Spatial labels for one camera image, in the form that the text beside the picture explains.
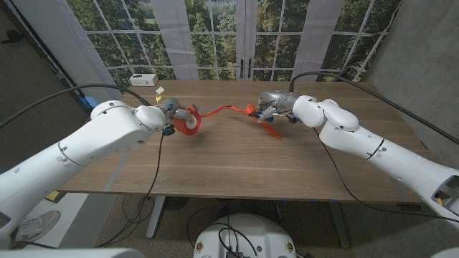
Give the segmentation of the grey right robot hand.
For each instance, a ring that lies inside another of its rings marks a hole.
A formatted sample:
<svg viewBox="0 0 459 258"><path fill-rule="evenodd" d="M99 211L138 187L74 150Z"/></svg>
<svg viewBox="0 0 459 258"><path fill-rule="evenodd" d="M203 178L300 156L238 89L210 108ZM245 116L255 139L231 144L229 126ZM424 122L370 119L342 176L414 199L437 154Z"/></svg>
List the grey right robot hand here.
<svg viewBox="0 0 459 258"><path fill-rule="evenodd" d="M256 111L260 112L257 121L260 123L270 119L276 112L291 111L298 98L298 95L287 90L268 90L261 92L255 108Z"/></svg>

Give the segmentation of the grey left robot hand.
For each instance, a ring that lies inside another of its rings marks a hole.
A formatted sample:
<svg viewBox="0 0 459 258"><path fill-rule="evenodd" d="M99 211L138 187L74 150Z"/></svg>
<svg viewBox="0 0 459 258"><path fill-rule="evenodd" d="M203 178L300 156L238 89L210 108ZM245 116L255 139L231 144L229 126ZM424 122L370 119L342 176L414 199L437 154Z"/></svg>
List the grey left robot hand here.
<svg viewBox="0 0 459 258"><path fill-rule="evenodd" d="M167 123L172 124L174 118L194 122L191 112L186 110L175 97L162 98L158 102L158 107L164 112Z"/></svg>

